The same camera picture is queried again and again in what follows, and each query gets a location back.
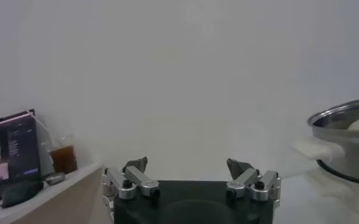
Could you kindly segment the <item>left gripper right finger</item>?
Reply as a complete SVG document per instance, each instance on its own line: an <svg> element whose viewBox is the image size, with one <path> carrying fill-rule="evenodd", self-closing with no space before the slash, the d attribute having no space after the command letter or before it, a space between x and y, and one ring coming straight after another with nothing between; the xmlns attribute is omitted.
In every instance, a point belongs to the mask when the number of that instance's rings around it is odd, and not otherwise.
<svg viewBox="0 0 359 224"><path fill-rule="evenodd" d="M226 196L236 201L248 195L255 201L280 201L281 177L278 172L268 170L262 174L249 163L227 159L232 180L227 182Z"/></svg>

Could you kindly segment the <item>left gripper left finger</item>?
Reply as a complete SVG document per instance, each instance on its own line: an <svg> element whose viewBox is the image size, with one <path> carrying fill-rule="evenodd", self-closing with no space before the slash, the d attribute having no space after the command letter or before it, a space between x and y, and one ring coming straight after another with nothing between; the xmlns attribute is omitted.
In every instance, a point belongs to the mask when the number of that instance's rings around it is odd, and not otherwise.
<svg viewBox="0 0 359 224"><path fill-rule="evenodd" d="M122 169L115 167L105 168L103 171L103 183L115 190L122 200L131 200L136 197L137 190L140 194L154 198L160 194L160 183L150 179L144 172L148 164L146 156L126 162Z"/></svg>

